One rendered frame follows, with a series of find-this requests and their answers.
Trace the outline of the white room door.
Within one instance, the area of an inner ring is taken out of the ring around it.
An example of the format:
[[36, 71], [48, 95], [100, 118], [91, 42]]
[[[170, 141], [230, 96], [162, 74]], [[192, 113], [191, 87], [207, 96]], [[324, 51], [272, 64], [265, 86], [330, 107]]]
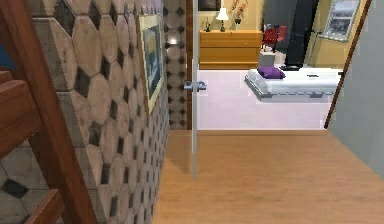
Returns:
[[[199, 68], [199, 25], [198, 25], [198, 0], [192, 0], [192, 81], [198, 82], [197, 70]], [[192, 177], [197, 179], [197, 150], [198, 150], [198, 133], [197, 133], [197, 88], [192, 91]]]

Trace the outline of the framed blue yellow picture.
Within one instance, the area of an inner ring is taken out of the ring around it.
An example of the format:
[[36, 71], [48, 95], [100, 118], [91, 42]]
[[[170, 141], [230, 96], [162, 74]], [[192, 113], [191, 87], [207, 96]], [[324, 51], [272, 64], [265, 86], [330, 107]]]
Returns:
[[141, 58], [140, 70], [147, 116], [151, 115], [164, 82], [162, 28], [162, 18], [158, 14], [136, 17], [137, 45]]

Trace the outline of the orange wooden chest of drawers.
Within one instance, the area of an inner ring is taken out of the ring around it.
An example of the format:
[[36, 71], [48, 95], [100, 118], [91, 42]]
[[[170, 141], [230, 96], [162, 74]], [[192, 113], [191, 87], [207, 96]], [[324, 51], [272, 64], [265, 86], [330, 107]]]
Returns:
[[261, 31], [201, 31], [199, 38], [201, 70], [248, 70], [258, 67]]

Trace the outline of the purple pillow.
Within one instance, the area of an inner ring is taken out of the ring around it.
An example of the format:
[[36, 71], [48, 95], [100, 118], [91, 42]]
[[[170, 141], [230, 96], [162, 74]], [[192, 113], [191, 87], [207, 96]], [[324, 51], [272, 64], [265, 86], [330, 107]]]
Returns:
[[258, 73], [265, 79], [284, 79], [285, 74], [282, 70], [276, 67], [259, 67]]

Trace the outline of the grey square box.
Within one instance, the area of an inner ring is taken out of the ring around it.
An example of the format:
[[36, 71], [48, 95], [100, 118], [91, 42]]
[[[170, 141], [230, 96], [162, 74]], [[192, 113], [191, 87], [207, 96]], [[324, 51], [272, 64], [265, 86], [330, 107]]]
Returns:
[[275, 64], [276, 54], [273, 52], [261, 52], [259, 54], [258, 66], [259, 67], [273, 67]]

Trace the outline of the white table lamp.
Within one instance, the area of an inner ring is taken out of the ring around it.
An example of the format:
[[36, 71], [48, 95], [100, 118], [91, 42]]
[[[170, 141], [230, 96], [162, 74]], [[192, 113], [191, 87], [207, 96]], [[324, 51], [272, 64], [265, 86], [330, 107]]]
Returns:
[[217, 15], [216, 19], [221, 21], [220, 31], [224, 32], [225, 31], [224, 22], [229, 19], [227, 15], [227, 10], [225, 7], [220, 8], [219, 14]]

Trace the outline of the dark vase with plant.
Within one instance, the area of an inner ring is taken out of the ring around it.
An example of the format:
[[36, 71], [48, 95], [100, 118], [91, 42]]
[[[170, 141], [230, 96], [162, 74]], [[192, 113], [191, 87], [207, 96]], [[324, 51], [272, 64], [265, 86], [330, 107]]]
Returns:
[[235, 22], [235, 30], [238, 31], [240, 29], [241, 21], [244, 19], [244, 11], [245, 11], [246, 5], [243, 4], [241, 7], [239, 7], [235, 13], [234, 16], [234, 22]]

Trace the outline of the white low bed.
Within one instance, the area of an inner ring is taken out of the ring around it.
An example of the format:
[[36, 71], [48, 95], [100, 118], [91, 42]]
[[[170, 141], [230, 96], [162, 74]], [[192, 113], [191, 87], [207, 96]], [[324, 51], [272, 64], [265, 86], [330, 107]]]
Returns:
[[[300, 68], [283, 72], [284, 79], [265, 79], [257, 69], [250, 69], [244, 81], [262, 102], [328, 103], [343, 74], [341, 70], [331, 68]], [[309, 78], [307, 74], [316, 74], [320, 78]]]

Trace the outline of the red chair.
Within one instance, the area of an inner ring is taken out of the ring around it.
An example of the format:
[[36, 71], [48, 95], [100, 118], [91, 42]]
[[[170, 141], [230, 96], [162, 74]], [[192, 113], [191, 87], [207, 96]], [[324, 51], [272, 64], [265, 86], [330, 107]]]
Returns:
[[263, 34], [262, 45], [272, 46], [272, 52], [276, 51], [277, 43], [284, 40], [286, 35], [286, 27], [284, 25], [277, 25], [273, 28], [266, 28]]

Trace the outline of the black tall cabinet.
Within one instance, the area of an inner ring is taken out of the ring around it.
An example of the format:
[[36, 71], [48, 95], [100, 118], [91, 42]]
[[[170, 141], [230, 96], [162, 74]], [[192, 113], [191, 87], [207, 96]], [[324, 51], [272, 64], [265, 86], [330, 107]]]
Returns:
[[318, 2], [319, 0], [297, 0], [285, 58], [287, 66], [302, 67], [304, 64]]

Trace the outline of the framed grey picture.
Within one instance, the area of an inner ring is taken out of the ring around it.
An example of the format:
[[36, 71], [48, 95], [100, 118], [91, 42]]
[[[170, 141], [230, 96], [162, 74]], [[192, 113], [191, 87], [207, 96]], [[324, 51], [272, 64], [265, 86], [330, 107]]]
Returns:
[[332, 0], [322, 37], [347, 42], [360, 0]]

